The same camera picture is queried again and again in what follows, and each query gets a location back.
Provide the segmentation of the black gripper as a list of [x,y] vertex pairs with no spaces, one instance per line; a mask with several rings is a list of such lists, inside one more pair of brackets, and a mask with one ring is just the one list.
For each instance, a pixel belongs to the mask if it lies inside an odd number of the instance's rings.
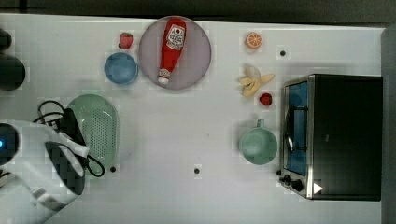
[[71,108],[66,108],[60,119],[59,130],[67,134],[75,143],[85,146],[86,143],[78,126],[76,116]]

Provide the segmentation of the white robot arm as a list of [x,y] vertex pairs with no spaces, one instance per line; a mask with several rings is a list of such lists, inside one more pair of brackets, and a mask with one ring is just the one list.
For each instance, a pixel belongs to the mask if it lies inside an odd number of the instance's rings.
[[85,188],[90,149],[72,110],[53,122],[1,121],[1,224],[44,224]]

